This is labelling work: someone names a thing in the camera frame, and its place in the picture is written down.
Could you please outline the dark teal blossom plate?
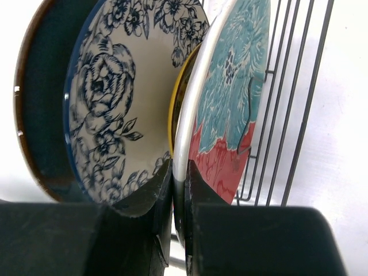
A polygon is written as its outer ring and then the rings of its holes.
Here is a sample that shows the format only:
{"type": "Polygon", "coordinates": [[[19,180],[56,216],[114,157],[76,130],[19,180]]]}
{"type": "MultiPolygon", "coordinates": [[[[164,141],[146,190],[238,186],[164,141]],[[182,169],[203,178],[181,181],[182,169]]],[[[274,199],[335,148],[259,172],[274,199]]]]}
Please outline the dark teal blossom plate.
{"type": "Polygon", "coordinates": [[[43,192],[87,202],[69,164],[63,89],[75,41],[95,1],[42,1],[21,44],[14,76],[14,119],[26,165],[43,192]]]}

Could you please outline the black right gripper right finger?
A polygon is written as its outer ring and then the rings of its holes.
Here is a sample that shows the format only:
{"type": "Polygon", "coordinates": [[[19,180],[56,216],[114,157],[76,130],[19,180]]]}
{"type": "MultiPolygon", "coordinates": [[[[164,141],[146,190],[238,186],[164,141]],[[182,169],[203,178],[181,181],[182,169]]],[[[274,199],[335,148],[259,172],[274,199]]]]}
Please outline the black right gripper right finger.
{"type": "Polygon", "coordinates": [[[325,217],[306,207],[234,206],[190,161],[185,180],[188,275],[346,275],[325,217]]]}

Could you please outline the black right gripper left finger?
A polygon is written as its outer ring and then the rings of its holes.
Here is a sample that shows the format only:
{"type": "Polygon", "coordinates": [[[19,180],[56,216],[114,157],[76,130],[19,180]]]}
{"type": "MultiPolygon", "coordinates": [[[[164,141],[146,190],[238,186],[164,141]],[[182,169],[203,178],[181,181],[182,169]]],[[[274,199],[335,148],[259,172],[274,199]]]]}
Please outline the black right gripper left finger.
{"type": "Polygon", "coordinates": [[[172,161],[114,204],[1,204],[2,275],[162,275],[172,161]]]}

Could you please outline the red and teal patterned plate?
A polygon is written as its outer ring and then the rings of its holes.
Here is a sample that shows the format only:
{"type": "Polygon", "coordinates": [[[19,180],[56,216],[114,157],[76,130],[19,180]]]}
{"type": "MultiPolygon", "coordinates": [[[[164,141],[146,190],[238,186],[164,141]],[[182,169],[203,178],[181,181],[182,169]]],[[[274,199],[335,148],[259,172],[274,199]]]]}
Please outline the red and teal patterned plate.
{"type": "Polygon", "coordinates": [[[183,98],[174,142],[174,218],[185,241],[189,162],[231,203],[251,149],[267,67],[270,1],[226,1],[201,44],[183,98]]]}

